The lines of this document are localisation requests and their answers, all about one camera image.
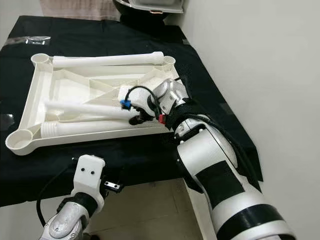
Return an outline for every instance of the white plastic pipe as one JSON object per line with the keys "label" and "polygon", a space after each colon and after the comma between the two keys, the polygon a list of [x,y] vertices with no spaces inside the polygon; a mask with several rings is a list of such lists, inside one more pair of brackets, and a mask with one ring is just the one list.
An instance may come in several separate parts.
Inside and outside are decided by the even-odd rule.
{"label": "white plastic pipe", "polygon": [[162,51],[155,51],[153,53],[146,53],[146,54],[79,57],[79,58],[54,56],[52,61],[53,67],[55,68],[117,66],[117,65],[136,65],[136,64],[161,65],[163,62],[164,62],[164,54]]}
{"label": "white plastic pipe", "polygon": [[48,110],[62,110],[77,114],[91,114],[95,116],[106,116],[114,119],[131,119],[134,116],[139,115],[135,109],[130,111],[122,109],[119,106],[105,106],[105,105],[94,105],[94,104],[76,104],[69,102],[59,101],[45,101],[45,107]]}
{"label": "white plastic pipe", "polygon": [[154,126],[154,122],[144,122],[143,124],[130,125],[126,120],[81,122],[46,121],[41,124],[40,132],[42,138],[53,138],[66,135],[98,133],[112,130],[126,130]]}

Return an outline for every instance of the black rubber grip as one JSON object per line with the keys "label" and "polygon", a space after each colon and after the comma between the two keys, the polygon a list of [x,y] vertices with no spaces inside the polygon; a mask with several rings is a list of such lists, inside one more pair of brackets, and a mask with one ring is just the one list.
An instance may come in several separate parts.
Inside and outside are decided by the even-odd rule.
{"label": "black rubber grip", "polygon": [[223,200],[244,192],[226,161],[205,168],[196,177],[207,192],[212,209]]}
{"label": "black rubber grip", "polygon": [[206,110],[191,98],[184,98],[184,104],[173,107],[166,117],[165,127],[176,131],[180,123],[188,117],[186,114],[207,114]]}
{"label": "black rubber grip", "polygon": [[74,203],[77,203],[77,204],[84,206],[86,208],[86,210],[88,211],[90,218],[91,218],[92,214],[94,214],[94,212],[98,208],[98,204],[97,204],[96,200],[92,196],[90,196],[84,192],[77,192],[70,202],[74,202]]}
{"label": "black rubber grip", "polygon": [[[241,232],[261,224],[283,220],[277,209],[269,204],[258,204],[243,209],[230,217],[216,234],[218,240],[230,240]],[[292,239],[292,236],[281,235],[283,239]]]}

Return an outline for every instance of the black cloth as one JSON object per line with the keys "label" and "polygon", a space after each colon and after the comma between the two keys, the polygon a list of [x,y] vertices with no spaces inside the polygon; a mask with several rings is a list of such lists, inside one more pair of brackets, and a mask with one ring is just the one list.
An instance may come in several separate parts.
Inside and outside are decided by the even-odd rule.
{"label": "black cloth", "polygon": [[[51,41],[49,45],[6,45],[0,51],[0,111],[13,114],[15,120],[14,125],[0,133],[0,206],[35,200],[50,178],[72,157],[83,154],[104,158],[108,180],[120,179],[125,185],[181,176],[172,133],[40,147],[25,156],[8,150],[5,140],[19,126],[34,72],[30,57],[36,53],[95,57],[162,51],[165,56],[174,57],[176,70],[192,98],[244,147],[262,178],[253,142],[227,109],[226,101],[178,26],[142,29],[108,20],[20,16],[9,38],[23,36],[51,36]],[[44,196],[69,194],[73,174],[73,170],[67,171]]]}

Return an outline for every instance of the red connector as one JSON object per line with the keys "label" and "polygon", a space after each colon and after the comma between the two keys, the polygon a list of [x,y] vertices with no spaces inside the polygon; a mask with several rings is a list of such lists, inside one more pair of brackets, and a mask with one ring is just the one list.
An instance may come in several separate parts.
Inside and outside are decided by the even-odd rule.
{"label": "red connector", "polygon": [[158,118],[159,123],[161,124],[166,124],[166,115],[165,114],[160,114]]}

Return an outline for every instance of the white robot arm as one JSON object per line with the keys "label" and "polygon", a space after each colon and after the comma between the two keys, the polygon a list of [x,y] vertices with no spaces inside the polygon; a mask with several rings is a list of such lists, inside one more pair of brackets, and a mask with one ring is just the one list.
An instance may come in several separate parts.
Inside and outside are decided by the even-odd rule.
{"label": "white robot arm", "polygon": [[[174,138],[179,141],[177,163],[187,185],[204,193],[217,239],[295,240],[277,209],[262,195],[242,148],[205,115],[176,80],[165,80],[151,95],[140,91],[140,97],[133,99],[141,99],[143,94],[148,97],[138,106],[128,100],[132,89],[121,103],[123,108],[143,109],[140,122],[151,109],[159,122],[174,130]],[[238,164],[251,177],[240,175]]]}
{"label": "white robot arm", "polygon": [[93,155],[79,157],[73,177],[71,197],[65,198],[59,211],[43,227],[39,240],[82,240],[90,217],[104,206],[100,193],[105,161]]}

